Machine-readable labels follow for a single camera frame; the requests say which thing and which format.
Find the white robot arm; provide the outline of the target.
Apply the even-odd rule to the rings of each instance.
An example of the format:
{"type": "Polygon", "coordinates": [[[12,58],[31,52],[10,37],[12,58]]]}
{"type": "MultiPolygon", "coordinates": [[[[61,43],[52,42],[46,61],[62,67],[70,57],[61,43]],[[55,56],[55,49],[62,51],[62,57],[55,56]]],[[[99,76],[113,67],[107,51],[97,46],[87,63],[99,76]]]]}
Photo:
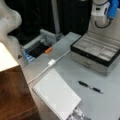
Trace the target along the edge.
{"type": "MultiPolygon", "coordinates": [[[[99,27],[107,27],[117,14],[120,0],[92,0],[91,15],[99,27]]],[[[22,23],[21,15],[0,0],[0,42],[10,41],[8,34],[22,23]]]]}

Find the white and blue gripper body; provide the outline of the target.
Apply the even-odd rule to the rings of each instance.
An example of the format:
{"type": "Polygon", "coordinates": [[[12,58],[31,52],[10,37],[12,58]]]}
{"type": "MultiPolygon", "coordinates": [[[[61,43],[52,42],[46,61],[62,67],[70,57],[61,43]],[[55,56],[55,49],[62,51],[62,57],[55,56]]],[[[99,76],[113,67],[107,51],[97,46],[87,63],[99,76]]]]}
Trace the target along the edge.
{"type": "Polygon", "coordinates": [[[119,0],[92,0],[91,16],[95,26],[103,29],[108,27],[117,14],[119,0]]]}

